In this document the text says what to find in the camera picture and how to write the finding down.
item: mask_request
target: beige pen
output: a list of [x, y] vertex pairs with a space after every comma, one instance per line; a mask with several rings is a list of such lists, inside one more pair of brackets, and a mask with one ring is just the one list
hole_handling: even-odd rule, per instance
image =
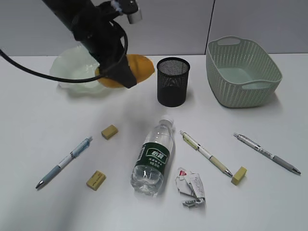
[[210, 152], [208, 152], [204, 147], [202, 147], [197, 141], [195, 141], [186, 132], [180, 131], [183, 139], [195, 150], [198, 150], [202, 155], [204, 155], [213, 165], [215, 165], [222, 173], [229, 177], [232, 177], [232, 173], [224, 166], [219, 160], [217, 160]]

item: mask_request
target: black mesh pen holder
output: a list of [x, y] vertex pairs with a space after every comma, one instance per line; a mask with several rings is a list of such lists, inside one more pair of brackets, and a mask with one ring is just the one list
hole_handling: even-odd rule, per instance
[[166, 107], [177, 107], [186, 100], [190, 65], [180, 58], [169, 57], [157, 64], [157, 99]]

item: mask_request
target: green bottle label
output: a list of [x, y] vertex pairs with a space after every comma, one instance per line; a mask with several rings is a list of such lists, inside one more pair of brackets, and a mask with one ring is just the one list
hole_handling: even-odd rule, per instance
[[136, 165], [146, 165], [156, 168], [164, 174], [167, 161], [170, 157], [169, 150], [158, 143], [145, 143], [140, 151]]

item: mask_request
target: woven basket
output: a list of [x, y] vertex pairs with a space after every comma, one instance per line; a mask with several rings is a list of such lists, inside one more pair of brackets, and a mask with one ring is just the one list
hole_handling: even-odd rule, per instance
[[233, 36], [208, 44], [206, 72], [217, 100], [231, 108], [264, 104], [282, 79], [277, 65], [257, 43]]

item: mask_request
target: yellow eraser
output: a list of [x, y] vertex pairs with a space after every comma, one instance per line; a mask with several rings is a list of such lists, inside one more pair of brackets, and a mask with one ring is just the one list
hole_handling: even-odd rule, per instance
[[247, 172], [247, 169], [244, 167], [241, 167], [232, 177], [231, 183], [234, 185], [238, 185], [240, 181], [243, 179], [243, 177], [245, 176], [246, 172]]
[[118, 132], [117, 128], [114, 125], [110, 125], [108, 128], [106, 128], [104, 131], [102, 131], [102, 136], [108, 140], [114, 135], [116, 135]]
[[105, 174], [103, 174], [100, 171], [96, 171], [92, 175], [92, 177], [87, 181], [87, 185], [96, 191], [105, 179], [106, 179]]

